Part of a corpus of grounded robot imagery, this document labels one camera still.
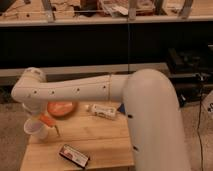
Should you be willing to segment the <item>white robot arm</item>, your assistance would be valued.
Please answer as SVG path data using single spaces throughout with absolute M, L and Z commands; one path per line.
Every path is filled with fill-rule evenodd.
M 48 82 L 35 67 L 24 70 L 12 98 L 33 116 L 48 101 L 114 101 L 125 107 L 136 171 L 191 171 L 182 114 L 174 86 L 155 69 Z

